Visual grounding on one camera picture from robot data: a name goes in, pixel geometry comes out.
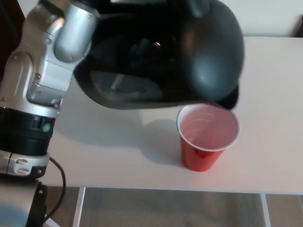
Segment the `cup rim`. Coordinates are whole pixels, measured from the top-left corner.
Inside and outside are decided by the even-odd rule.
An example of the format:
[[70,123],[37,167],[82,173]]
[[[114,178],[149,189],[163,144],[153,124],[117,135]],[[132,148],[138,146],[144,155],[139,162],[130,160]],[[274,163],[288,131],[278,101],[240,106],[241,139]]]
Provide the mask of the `cup rim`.
[[201,148],[201,147],[199,147],[199,146],[197,146],[197,145],[195,145],[195,144],[189,142],[189,141],[185,138],[185,136],[183,135],[183,133],[181,132],[181,129],[180,129],[180,115],[182,114],[182,112],[183,112],[184,110],[186,110],[186,109],[188,109],[188,108],[190,108],[190,107],[192,107],[192,106],[195,106],[195,105],[196,105],[196,106],[214,106],[214,105],[211,105],[211,104],[194,104],[194,105],[186,105],[186,106],[184,106],[184,107],[182,107],[182,108],[180,109],[180,111],[179,111],[179,113],[178,113],[178,115],[177,115],[177,129],[178,129],[178,132],[179,132],[180,136],[182,137],[182,139],[184,139],[184,141],[185,141],[186,143],[188,143],[190,146],[192,146],[192,147],[194,147],[194,148],[196,148],[196,149],[198,149],[198,150],[201,150],[201,151],[217,152],[217,151],[226,150],[227,148],[231,147],[231,146],[237,141],[237,139],[238,139],[238,137],[239,137],[239,134],[240,134],[240,128],[241,128],[238,117],[237,117],[233,112],[231,112],[231,111],[230,111],[231,115],[234,117],[234,119],[235,119],[236,122],[237,122],[237,125],[238,125],[238,132],[237,132],[237,135],[235,136],[235,139],[234,139],[230,144],[228,144],[227,146],[225,146],[225,147],[223,147],[223,148],[218,148],[218,149],[206,149],[206,148]]

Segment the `red plastic cup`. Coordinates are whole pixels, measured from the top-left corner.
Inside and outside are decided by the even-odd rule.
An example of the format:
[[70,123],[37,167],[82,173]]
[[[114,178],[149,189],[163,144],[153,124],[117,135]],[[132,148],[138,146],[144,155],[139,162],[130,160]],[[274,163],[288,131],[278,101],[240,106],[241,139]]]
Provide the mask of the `red plastic cup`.
[[183,107],[177,117],[177,128],[182,161],[187,168],[198,172],[210,169],[240,133],[235,114],[208,104]]

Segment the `white table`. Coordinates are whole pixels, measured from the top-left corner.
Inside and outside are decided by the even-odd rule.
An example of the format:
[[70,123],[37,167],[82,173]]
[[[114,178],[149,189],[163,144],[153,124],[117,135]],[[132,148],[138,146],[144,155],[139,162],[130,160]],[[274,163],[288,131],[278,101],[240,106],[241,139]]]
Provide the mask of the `white table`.
[[[237,143],[207,172],[183,167],[175,119],[180,107],[101,107],[75,81],[49,152],[68,186],[303,193],[303,39],[247,37]],[[42,179],[61,185],[50,164]]]

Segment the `floor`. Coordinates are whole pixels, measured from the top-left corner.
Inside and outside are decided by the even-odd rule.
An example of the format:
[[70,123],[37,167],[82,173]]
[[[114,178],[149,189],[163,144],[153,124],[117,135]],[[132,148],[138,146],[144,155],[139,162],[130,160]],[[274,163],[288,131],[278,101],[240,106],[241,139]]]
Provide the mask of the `floor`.
[[[53,207],[61,189],[50,188]],[[72,227],[78,188],[68,188],[53,216]],[[271,227],[303,227],[301,198],[267,195]],[[266,227],[259,194],[86,189],[80,227]]]

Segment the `white wall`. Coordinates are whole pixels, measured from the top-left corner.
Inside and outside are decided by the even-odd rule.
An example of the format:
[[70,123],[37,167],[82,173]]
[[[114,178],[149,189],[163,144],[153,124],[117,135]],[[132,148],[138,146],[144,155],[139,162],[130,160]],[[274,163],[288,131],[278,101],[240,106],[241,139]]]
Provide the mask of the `white wall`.
[[[25,15],[38,0],[18,0]],[[238,18],[245,35],[290,36],[303,0],[222,0]]]

